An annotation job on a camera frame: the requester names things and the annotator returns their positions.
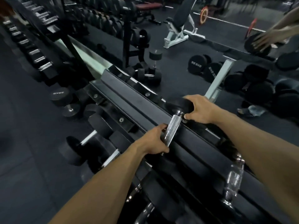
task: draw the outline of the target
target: black gym floor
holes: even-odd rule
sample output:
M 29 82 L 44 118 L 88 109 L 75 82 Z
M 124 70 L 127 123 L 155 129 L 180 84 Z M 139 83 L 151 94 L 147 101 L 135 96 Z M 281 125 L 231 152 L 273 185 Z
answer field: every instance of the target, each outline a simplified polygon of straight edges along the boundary
M 155 12 L 159 21 L 173 14 L 173 9 Z M 242 23 L 240 19 L 239 23 L 249 25 L 250 20 Z M 173 95 L 204 95 L 210 84 L 187 72 L 188 60 L 195 54 L 208 54 L 221 61 L 224 60 L 221 54 L 191 41 L 164 49 L 166 25 L 144 22 L 140 27 L 151 33 L 150 46 L 164 52 L 160 63 L 163 78 L 156 92 L 164 99 Z M 121 58 L 122 42 L 95 30 L 90 28 L 90 41 L 105 44 Z M 245 32 L 246 29 L 209 19 L 198 31 L 211 40 L 240 49 Z M 53 87 L 31 79 L 2 37 L 0 52 L 0 223 L 45 224 L 82 187 L 79 168 L 66 164 L 57 147 L 66 136 L 83 139 L 91 130 L 88 123 L 69 122 L 62 117 L 48 99 Z M 238 62 L 232 71 L 243 70 L 245 66 Z M 241 102 L 241 97 L 222 91 L 216 104 L 235 113 Z M 293 123 L 270 113 L 246 121 L 299 145 L 299 131 Z

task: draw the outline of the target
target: rubber floor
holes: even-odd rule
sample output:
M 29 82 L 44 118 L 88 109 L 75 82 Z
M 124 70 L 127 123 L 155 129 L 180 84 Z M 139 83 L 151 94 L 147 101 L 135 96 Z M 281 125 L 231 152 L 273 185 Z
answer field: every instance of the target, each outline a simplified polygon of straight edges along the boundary
M 171 9 L 155 13 L 160 21 L 173 14 Z M 158 63 L 163 78 L 156 92 L 165 99 L 186 94 L 204 95 L 210 84 L 187 72 L 188 60 L 195 54 L 208 54 L 214 61 L 222 61 L 221 54 L 191 41 L 164 49 L 166 25 L 144 22 L 140 27 L 151 33 L 150 46 L 163 50 L 163 59 Z M 120 40 L 92 27 L 90 31 L 88 41 L 105 44 L 121 58 Z M 198 31 L 214 41 L 240 48 L 245 32 L 215 21 L 201 26 Z M 66 164 L 57 147 L 68 135 L 83 139 L 90 133 L 90 126 L 64 119 L 48 98 L 55 86 L 48 88 L 31 79 L 1 37 L 0 52 L 0 223 L 45 224 L 82 187 L 79 168 Z M 149 61 L 148 51 L 145 56 Z M 232 71 L 245 66 L 238 62 Z M 216 104 L 235 113 L 241 102 L 241 97 L 222 91 Z M 293 123 L 270 113 L 246 121 L 299 145 L 298 128 Z

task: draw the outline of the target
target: weight bench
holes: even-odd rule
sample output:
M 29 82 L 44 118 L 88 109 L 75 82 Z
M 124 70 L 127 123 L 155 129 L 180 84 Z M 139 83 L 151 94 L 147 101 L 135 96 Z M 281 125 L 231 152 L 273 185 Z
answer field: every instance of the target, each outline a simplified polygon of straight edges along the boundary
M 144 4 L 137 4 L 136 5 L 136 17 L 135 17 L 135 23 L 139 24 L 142 23 L 144 20 L 148 20 L 148 22 L 161 25 L 161 22 L 155 20 L 154 14 L 152 14 L 151 10 L 153 9 L 159 9 L 163 5 L 161 3 L 144 3 Z
M 197 34 L 197 28 L 195 27 L 193 18 L 190 12 L 195 4 L 196 0 L 184 0 L 183 3 L 178 7 L 174 18 L 168 17 L 164 23 L 167 24 L 169 29 L 168 36 L 164 38 L 164 48 L 169 48 L 173 45 L 186 41 L 189 35 L 195 35 L 205 38 L 203 35 Z M 192 31 L 184 30 L 186 20 L 189 20 L 193 27 Z

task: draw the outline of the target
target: forearm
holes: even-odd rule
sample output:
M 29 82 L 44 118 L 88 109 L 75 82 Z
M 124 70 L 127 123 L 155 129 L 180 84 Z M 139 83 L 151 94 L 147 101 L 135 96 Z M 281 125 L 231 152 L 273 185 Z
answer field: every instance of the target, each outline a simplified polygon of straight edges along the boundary
M 113 224 L 124 205 L 133 176 L 144 157 L 136 144 L 99 171 L 49 224 Z
M 278 21 L 272 29 L 282 29 L 286 26 L 290 26 L 294 22 L 299 20 L 299 8 L 295 8 L 289 13 L 287 13 L 280 21 Z
M 297 222 L 299 148 L 222 110 L 215 124 L 241 153 L 275 200 Z

